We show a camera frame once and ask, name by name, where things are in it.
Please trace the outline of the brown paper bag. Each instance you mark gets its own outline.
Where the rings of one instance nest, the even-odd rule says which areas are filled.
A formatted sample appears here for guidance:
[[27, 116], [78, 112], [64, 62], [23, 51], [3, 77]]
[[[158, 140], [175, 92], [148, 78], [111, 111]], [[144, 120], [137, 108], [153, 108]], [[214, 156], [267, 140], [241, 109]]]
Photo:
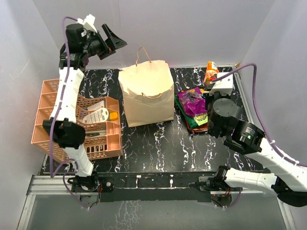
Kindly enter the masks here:
[[174, 119], [174, 81], [168, 63], [151, 60], [122, 68], [118, 81], [128, 127]]

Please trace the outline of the purple snack packet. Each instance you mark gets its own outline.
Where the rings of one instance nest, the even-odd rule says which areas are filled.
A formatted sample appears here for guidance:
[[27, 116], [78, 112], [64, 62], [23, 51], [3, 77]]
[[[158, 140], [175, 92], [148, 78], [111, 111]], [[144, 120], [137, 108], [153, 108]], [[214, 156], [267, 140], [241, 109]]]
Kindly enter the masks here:
[[179, 102], [190, 117], [195, 117], [204, 113], [206, 110], [206, 101], [199, 87], [188, 89], [177, 94]]

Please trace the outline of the orange candy packet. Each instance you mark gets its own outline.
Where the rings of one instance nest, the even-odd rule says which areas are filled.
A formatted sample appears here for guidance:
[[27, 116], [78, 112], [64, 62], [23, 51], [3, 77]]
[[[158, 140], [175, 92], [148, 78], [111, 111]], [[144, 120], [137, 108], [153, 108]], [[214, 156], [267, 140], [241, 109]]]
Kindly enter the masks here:
[[213, 61], [208, 61], [203, 83], [205, 85], [210, 85], [211, 82], [217, 78], [218, 73], [219, 70], [216, 63]]

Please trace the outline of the green real cookies bag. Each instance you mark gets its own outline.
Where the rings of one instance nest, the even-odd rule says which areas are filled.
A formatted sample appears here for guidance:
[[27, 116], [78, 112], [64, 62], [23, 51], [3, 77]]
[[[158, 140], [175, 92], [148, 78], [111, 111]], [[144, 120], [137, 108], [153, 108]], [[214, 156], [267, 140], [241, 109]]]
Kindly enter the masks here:
[[194, 120], [193, 117], [190, 117], [188, 116], [185, 111], [183, 110], [180, 102], [179, 102], [179, 99], [178, 99], [178, 96], [177, 94], [175, 94], [175, 104], [176, 106], [179, 108], [179, 111], [182, 113], [186, 123], [187, 123], [187, 127], [188, 129], [195, 129], [198, 127], [198, 124], [196, 123], [196, 121]]

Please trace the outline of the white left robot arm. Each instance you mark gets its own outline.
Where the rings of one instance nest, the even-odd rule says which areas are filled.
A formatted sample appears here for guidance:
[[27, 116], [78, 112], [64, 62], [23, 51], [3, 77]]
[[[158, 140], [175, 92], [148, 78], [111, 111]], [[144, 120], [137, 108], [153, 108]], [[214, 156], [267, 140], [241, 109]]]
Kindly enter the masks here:
[[114, 54], [127, 42], [116, 36], [107, 24], [102, 25], [107, 38], [91, 23], [81, 22], [64, 26], [64, 44], [59, 52], [59, 87], [54, 109], [43, 128], [49, 135], [50, 145], [57, 143], [68, 155], [76, 170], [71, 184], [96, 191], [99, 187], [97, 174], [84, 146], [86, 131], [77, 124], [76, 105], [79, 87], [89, 58], [100, 59]]

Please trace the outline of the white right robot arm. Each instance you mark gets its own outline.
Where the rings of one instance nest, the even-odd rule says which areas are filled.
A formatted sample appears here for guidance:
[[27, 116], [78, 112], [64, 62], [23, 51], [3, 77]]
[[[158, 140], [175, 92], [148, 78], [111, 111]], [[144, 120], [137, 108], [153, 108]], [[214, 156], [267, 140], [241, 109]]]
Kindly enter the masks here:
[[294, 207], [307, 204], [307, 168], [291, 158], [253, 123], [240, 120], [241, 108], [232, 100], [221, 98], [210, 106], [209, 135], [222, 138], [229, 149], [259, 162], [269, 173], [243, 172], [220, 166], [214, 177], [205, 181], [207, 189], [227, 190], [237, 187], [276, 195]]

